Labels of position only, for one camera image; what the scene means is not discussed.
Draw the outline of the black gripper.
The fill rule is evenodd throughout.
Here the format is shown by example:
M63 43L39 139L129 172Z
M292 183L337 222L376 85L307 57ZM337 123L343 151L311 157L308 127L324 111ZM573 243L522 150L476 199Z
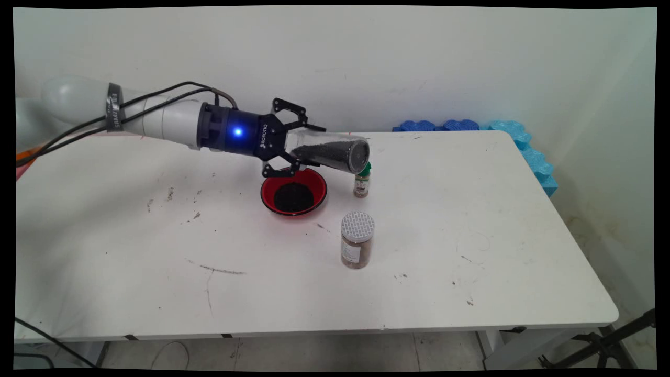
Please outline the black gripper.
M283 124L275 116L286 110L297 121ZM198 147L262 160L263 178L293 178L307 167L320 167L316 161L285 152L287 132L306 128L326 132L325 127L310 124L306 109L281 98L272 101L272 113L252 114L213 104L203 104L198 118Z

